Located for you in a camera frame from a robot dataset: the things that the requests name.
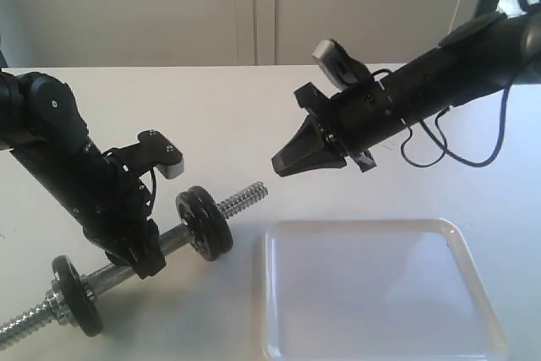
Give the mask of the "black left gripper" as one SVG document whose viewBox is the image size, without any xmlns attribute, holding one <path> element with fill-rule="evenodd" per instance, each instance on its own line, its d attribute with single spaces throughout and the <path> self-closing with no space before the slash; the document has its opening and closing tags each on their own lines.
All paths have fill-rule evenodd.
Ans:
<svg viewBox="0 0 541 361">
<path fill-rule="evenodd" d="M 166 265 L 160 233 L 151 219 L 156 200 L 156 173 L 150 173 L 151 187 L 124 172 L 104 156 L 107 177 L 99 182 L 96 224 L 84 235 L 105 251 L 116 266 L 133 269 L 140 279 L 155 276 Z"/>
</svg>

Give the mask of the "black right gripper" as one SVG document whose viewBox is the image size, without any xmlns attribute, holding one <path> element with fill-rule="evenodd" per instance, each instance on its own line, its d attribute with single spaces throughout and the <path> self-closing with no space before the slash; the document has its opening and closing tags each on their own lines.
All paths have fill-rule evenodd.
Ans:
<svg viewBox="0 0 541 361">
<path fill-rule="evenodd" d="M 307 116 L 272 157 L 277 175 L 342 168 L 348 160 L 367 172 L 376 167 L 370 149 L 399 133 L 410 118 L 410 91 L 395 81 L 366 81 L 333 96 L 308 82 L 294 95 Z"/>
</svg>

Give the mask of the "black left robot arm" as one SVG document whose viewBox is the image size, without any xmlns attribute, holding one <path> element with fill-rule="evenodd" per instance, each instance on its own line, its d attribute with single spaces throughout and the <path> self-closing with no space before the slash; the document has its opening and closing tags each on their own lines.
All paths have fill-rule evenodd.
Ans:
<svg viewBox="0 0 541 361">
<path fill-rule="evenodd" d="M 142 279 L 165 265 L 141 176 L 167 164 L 163 137 L 101 152 L 68 84 L 37 72 L 1 75 L 1 147 L 69 212 L 111 262 Z"/>
</svg>

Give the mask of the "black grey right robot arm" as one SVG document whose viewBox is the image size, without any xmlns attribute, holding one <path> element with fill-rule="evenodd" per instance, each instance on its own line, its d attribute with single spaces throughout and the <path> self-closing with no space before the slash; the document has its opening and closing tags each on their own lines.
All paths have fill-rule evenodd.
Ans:
<svg viewBox="0 0 541 361">
<path fill-rule="evenodd" d="M 328 97 L 311 82 L 295 90 L 308 115 L 271 159 L 280 177 L 342 168 L 347 158 L 368 171 L 375 165 L 370 148 L 403 129 L 511 85 L 538 83 L 540 12 L 484 14 L 388 74 L 370 70 L 332 39 L 313 57 L 338 92 Z"/>
</svg>

